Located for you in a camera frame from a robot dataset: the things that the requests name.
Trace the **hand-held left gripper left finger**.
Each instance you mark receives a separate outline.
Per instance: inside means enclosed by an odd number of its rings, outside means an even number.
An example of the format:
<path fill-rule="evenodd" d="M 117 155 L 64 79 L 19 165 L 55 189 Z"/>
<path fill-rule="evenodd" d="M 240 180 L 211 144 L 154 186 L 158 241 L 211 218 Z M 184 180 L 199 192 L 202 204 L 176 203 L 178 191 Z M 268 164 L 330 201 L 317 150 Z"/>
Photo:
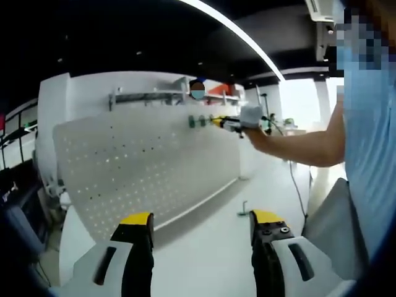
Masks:
<path fill-rule="evenodd" d="M 153 258 L 151 212 L 122 219 L 107 241 L 91 247 L 75 264 L 71 279 L 52 296 L 150 296 Z"/>

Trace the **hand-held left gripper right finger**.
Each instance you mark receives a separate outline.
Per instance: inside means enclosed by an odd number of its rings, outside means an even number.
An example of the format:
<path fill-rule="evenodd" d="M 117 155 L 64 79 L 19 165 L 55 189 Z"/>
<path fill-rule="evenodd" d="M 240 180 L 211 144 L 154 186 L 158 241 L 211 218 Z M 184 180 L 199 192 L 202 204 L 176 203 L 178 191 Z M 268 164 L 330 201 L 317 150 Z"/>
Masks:
<path fill-rule="evenodd" d="M 336 274 L 330 258 L 303 236 L 295 237 L 272 212 L 249 212 L 257 296 L 346 296 L 354 280 Z"/>

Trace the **person's right hand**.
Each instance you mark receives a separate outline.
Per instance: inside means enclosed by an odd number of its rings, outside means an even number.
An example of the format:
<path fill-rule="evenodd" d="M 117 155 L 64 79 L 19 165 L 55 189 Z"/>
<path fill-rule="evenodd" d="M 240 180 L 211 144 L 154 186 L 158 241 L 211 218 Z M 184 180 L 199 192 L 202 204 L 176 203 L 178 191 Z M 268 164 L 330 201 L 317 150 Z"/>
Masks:
<path fill-rule="evenodd" d="M 244 133 L 248 137 L 252 146 L 260 152 L 269 153 L 270 152 L 270 142 L 269 137 L 261 128 L 244 128 Z"/>

